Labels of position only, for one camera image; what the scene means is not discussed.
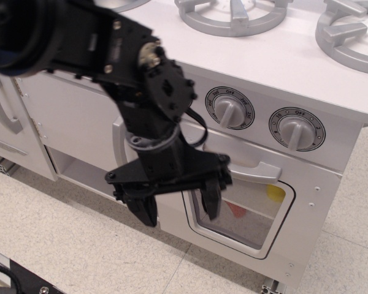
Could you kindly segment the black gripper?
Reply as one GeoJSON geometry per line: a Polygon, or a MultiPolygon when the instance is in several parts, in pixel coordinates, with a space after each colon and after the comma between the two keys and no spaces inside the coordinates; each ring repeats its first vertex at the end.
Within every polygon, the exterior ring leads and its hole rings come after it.
{"type": "Polygon", "coordinates": [[[158,210],[154,195],[190,189],[201,189],[204,211],[211,221],[219,216],[221,191],[232,184],[230,158],[199,150],[207,132],[196,143],[188,143],[180,127],[160,132],[129,128],[125,135],[138,158],[108,172],[105,180],[138,220],[155,227],[158,210]]]}

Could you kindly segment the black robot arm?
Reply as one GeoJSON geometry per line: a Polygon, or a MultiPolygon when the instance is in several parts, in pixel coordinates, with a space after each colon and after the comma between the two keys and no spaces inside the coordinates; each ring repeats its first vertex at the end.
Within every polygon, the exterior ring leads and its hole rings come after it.
{"type": "Polygon", "coordinates": [[[185,140],[182,116],[202,122],[190,107],[194,82],[150,29],[93,1],[0,1],[0,74],[43,70],[88,77],[116,103],[138,158],[105,179],[141,222],[156,225],[157,195],[192,189],[218,217],[230,159],[185,140]]]}

